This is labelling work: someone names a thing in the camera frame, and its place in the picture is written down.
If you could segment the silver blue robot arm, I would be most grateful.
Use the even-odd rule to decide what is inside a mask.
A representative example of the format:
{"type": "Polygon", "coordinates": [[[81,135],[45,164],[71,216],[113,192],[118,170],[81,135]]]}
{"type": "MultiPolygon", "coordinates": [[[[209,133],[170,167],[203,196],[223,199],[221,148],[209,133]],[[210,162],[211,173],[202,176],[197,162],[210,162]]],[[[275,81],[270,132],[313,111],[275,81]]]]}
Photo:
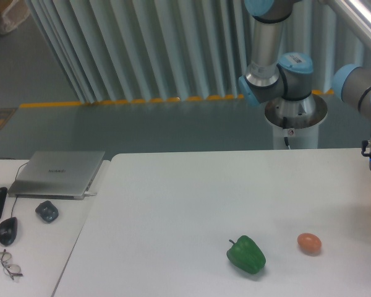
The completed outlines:
{"type": "MultiPolygon", "coordinates": [[[[279,53],[283,24],[293,1],[246,1],[255,20],[251,62],[239,77],[239,88],[251,105],[265,104],[265,117],[274,130],[278,149],[317,146],[317,129],[327,114],[324,100],[312,93],[313,62],[304,53],[279,53]]],[[[371,68],[354,64],[341,67],[333,77],[334,94],[370,123],[370,139],[361,154],[371,170],[371,68]]]]}

